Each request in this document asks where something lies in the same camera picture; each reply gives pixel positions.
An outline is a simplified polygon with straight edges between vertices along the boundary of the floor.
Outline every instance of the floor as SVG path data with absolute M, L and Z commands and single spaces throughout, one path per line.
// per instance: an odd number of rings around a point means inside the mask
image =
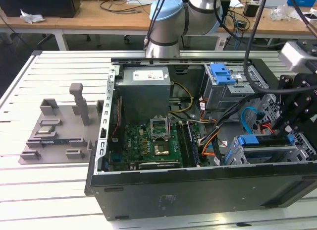
M 20 39 L 14 34 L 13 44 L 7 45 L 0 41 L 0 96 L 6 91 L 14 80 L 24 63 L 29 58 L 32 51 L 28 49 Z M 33 49 L 42 39 L 41 34 L 19 34 L 22 39 Z M 144 36 L 130 36 L 129 44 L 124 43 L 122 35 L 101 35 L 101 47 L 96 46 L 96 39 L 91 35 L 91 41 L 86 40 L 85 35 L 66 35 L 70 50 L 142 50 Z M 188 50 L 213 50 L 215 47 L 215 37 L 193 37 Z M 245 45 L 240 44 L 238 50 L 245 50 Z M 43 50 L 57 51 L 58 46 L 53 38 L 43 45 Z M 226 46 L 226 50 L 233 50 L 232 45 Z

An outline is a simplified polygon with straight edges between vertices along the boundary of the white slatted table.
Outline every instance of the white slatted table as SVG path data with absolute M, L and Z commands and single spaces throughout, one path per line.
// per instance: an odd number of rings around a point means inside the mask
M 84 85 L 83 96 L 95 103 L 104 97 L 111 57 L 141 57 L 140 51 L 43 52 L 31 56 L 0 100 L 0 230 L 74 229 L 313 229 L 317 226 L 317 191 L 285 209 L 107 222 L 94 197 L 84 194 L 88 164 L 18 163 L 25 140 L 40 115 L 43 98 L 74 104 L 71 83 Z M 231 57 L 232 52 L 183 52 L 185 57 Z M 244 57 L 244 52 L 236 52 Z M 279 77 L 290 74 L 277 52 L 251 52 Z

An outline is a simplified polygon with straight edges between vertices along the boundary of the gray post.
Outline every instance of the gray post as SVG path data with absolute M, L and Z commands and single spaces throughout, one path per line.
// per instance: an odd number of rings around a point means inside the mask
M 84 126 L 89 125 L 88 107 L 86 100 L 82 95 L 83 85 L 81 83 L 73 83 L 70 85 L 69 93 L 75 98 L 76 106 L 78 107 L 79 114 L 83 121 Z

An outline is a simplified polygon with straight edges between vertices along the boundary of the motherboard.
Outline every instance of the motherboard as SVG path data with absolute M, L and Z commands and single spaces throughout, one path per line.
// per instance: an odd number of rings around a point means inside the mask
M 189 130 L 192 138 L 187 136 Z M 157 138 L 158 134 L 163 134 L 165 138 Z M 191 156 L 198 155 L 196 145 L 200 137 L 201 133 L 196 123 L 168 123 L 167 130 L 164 123 L 126 125 L 123 148 L 121 151 L 111 152 L 109 164 L 113 171 L 159 169 L 158 164 L 186 167 L 188 155 L 184 150 Z M 194 147 L 191 143 L 184 143 L 184 140 L 192 140 Z

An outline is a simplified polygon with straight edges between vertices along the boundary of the gray power supply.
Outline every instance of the gray power supply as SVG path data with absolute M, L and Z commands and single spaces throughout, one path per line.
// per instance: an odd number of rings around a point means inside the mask
M 127 124 L 143 124 L 168 112 L 170 79 L 166 66 L 127 67 L 117 88 L 125 97 Z

